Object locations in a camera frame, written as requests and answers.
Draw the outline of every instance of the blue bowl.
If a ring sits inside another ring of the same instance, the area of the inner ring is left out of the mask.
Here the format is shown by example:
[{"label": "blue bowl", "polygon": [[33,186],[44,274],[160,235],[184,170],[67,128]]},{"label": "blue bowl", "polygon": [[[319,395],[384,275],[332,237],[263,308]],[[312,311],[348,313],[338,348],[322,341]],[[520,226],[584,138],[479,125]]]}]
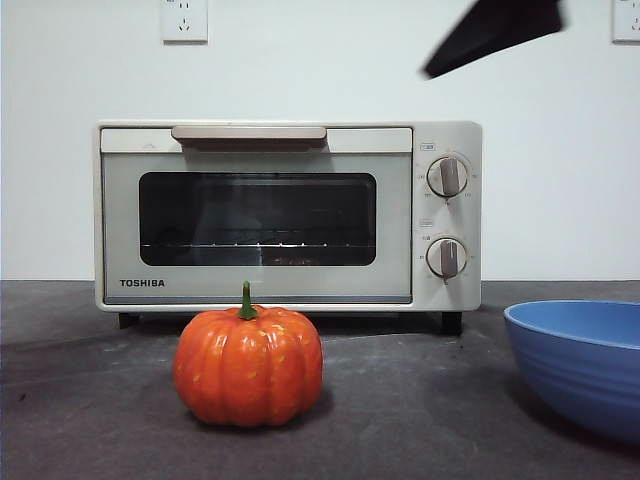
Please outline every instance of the blue bowl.
[{"label": "blue bowl", "polygon": [[522,376],[551,408],[640,444],[640,303],[530,302],[504,317]]}]

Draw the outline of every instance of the glass window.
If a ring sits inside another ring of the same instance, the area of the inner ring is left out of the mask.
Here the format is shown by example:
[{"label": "glass window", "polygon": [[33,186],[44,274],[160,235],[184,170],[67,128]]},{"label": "glass window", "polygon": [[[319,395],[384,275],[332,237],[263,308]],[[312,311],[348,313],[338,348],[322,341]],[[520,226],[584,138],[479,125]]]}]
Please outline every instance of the glass window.
[{"label": "glass window", "polygon": [[376,182],[366,173],[150,172],[140,179],[148,265],[368,265]]}]

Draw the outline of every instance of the dial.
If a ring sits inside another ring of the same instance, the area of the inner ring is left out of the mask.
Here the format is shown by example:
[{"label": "dial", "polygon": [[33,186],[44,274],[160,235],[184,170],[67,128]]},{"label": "dial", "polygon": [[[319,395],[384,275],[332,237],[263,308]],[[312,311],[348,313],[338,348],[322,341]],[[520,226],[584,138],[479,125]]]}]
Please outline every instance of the dial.
[{"label": "dial", "polygon": [[455,197],[467,186],[467,167],[458,155],[441,157],[429,167],[427,182],[436,195]]},{"label": "dial", "polygon": [[429,246],[426,260],[433,273],[447,280],[464,270],[467,265],[467,251],[453,238],[440,238]]}]

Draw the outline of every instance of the wall socket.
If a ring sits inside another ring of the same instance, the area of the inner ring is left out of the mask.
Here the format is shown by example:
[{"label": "wall socket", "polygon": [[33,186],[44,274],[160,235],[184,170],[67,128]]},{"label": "wall socket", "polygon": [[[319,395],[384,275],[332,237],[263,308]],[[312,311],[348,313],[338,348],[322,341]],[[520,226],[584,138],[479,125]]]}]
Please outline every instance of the wall socket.
[{"label": "wall socket", "polygon": [[613,43],[640,43],[640,0],[613,0]]},{"label": "wall socket", "polygon": [[165,43],[207,43],[208,0],[160,0]]}]

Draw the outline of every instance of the table surface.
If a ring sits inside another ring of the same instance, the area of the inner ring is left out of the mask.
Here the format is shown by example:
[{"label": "table surface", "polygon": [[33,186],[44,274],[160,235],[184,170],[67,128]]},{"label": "table surface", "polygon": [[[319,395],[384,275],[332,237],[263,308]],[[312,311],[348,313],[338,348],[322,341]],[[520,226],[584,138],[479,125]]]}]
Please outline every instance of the table surface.
[{"label": "table surface", "polygon": [[640,449],[556,415],[519,377],[502,318],[538,299],[638,301],[640,282],[485,282],[461,337],[438,317],[313,317],[323,392],[284,427],[199,423],[171,362],[188,318],[116,328],[91,282],[2,283],[7,479],[640,478]]}]

